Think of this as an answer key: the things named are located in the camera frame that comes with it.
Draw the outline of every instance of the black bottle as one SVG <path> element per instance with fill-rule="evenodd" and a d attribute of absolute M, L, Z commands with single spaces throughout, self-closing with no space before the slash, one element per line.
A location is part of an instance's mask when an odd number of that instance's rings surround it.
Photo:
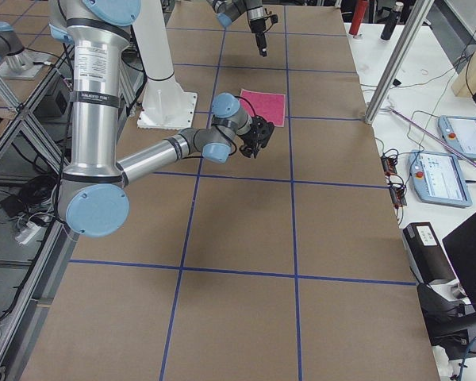
<path fill-rule="evenodd" d="M 402 8 L 404 7 L 404 3 L 396 2 L 395 6 L 390 12 L 388 19 L 386 20 L 386 24 L 384 25 L 384 29 L 381 33 L 381 38 L 383 40 L 389 40 L 391 35 L 393 34 L 393 30 L 395 29 L 395 25 L 398 23 L 398 19 L 402 13 Z"/>

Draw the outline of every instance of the pink paper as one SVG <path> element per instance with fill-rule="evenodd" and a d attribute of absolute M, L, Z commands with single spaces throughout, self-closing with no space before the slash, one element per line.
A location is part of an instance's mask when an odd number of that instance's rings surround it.
<path fill-rule="evenodd" d="M 258 115 L 261 115 L 267 121 L 273 122 L 276 127 L 284 126 L 286 116 L 286 96 L 284 94 L 259 93 L 242 89 L 240 97 L 246 98 Z M 247 102 L 240 99 L 240 103 L 251 116 L 254 115 Z"/>

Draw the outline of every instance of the red cylinder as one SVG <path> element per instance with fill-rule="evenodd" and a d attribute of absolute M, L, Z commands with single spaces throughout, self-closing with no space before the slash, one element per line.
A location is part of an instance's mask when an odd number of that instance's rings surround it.
<path fill-rule="evenodd" d="M 363 16 L 367 11 L 368 0 L 358 0 L 356 2 L 355 15 L 352 17 L 351 28 L 349 34 L 356 36 L 359 31 L 359 26 L 362 24 Z"/>

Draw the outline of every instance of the blue cable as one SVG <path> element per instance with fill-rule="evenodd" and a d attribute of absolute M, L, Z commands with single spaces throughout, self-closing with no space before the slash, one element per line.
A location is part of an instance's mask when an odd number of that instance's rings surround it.
<path fill-rule="evenodd" d="M 457 377 L 457 381 L 462 381 L 462 373 L 463 373 L 464 365 L 466 363 L 466 358 L 469 355 L 470 348 L 473 346 L 475 341 L 476 341 L 476 337 L 473 340 L 471 340 L 470 343 L 466 347 L 466 351 L 462 358 L 462 363 L 460 364 L 460 373 L 459 373 L 459 376 Z"/>

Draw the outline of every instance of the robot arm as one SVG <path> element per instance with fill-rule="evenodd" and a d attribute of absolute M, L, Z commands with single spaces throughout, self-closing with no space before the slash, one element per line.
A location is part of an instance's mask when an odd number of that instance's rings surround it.
<path fill-rule="evenodd" d="M 0 62 L 6 58 L 10 70 L 21 73 L 33 66 L 30 54 L 18 38 L 12 26 L 0 21 Z"/>
<path fill-rule="evenodd" d="M 230 26 L 238 17 L 247 12 L 248 26 L 255 34 L 255 42 L 259 54 L 267 56 L 267 20 L 271 19 L 271 24 L 278 22 L 276 14 L 267 13 L 263 8 L 262 0 L 206 0 L 217 14 L 217 20 L 224 28 Z"/>
<path fill-rule="evenodd" d="M 50 1 L 55 12 L 52 34 L 75 46 L 72 155 L 56 199 L 58 215 L 74 231 L 89 237 L 111 234 L 129 213 L 123 188 L 193 152 L 224 163 L 236 147 L 236 135 L 244 141 L 240 151 L 248 157 L 256 157 L 266 147 L 273 125 L 259 116 L 250 117 L 235 97 L 221 94 L 212 104 L 210 129 L 184 129 L 117 162 L 119 65 L 140 0 Z"/>

